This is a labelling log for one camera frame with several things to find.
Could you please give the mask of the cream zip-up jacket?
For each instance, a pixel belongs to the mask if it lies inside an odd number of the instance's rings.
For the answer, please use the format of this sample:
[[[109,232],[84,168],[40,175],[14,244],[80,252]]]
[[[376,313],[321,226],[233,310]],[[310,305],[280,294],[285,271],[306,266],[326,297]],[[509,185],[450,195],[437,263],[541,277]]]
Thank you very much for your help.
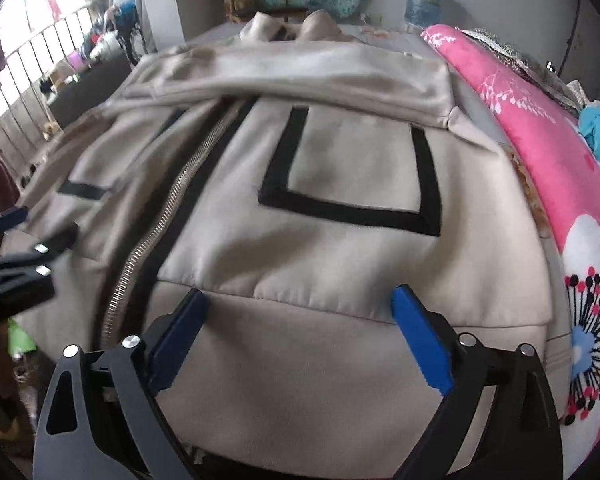
[[[58,138],[14,254],[68,223],[51,358],[107,349],[192,289],[207,322],[159,403],[186,444],[329,479],[390,477],[440,396],[391,314],[407,284],[490,347],[568,346],[562,266],[513,149],[416,36],[257,18],[144,58]]]

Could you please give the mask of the dark low cabinet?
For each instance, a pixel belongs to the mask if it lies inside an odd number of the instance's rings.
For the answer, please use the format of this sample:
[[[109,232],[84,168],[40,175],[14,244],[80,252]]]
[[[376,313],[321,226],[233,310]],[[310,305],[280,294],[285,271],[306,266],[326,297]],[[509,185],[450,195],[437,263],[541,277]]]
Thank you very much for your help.
[[[97,63],[70,82],[47,102],[48,108],[61,129],[68,127],[91,108],[99,106],[122,85],[132,72],[124,53]]]

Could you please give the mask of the pink floral blanket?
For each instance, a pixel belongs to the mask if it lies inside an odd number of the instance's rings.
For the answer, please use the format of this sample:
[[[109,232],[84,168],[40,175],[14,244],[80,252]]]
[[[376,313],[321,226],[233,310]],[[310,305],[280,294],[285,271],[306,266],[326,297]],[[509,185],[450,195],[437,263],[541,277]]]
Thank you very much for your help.
[[[565,476],[591,478],[600,457],[600,163],[577,116],[461,30],[432,25],[422,39],[490,110],[552,232],[566,302],[557,317],[569,324],[548,338],[546,366],[567,372],[556,396]]]

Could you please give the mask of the grey patterned pillow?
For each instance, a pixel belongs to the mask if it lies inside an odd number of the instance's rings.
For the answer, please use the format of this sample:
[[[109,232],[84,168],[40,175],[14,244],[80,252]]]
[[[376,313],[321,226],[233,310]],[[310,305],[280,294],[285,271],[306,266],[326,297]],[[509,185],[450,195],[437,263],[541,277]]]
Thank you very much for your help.
[[[501,40],[485,29],[464,29],[463,34],[489,50],[522,79],[541,89],[571,115],[577,116],[582,110],[582,104],[568,86],[530,54],[519,51],[514,44]]]

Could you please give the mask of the blue water bottle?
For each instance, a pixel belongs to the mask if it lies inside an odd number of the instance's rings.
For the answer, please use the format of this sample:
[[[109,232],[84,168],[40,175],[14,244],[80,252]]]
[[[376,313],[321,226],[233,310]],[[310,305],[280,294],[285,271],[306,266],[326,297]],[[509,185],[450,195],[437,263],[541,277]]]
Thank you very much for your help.
[[[407,0],[404,22],[407,26],[424,29],[440,21],[442,0]]]

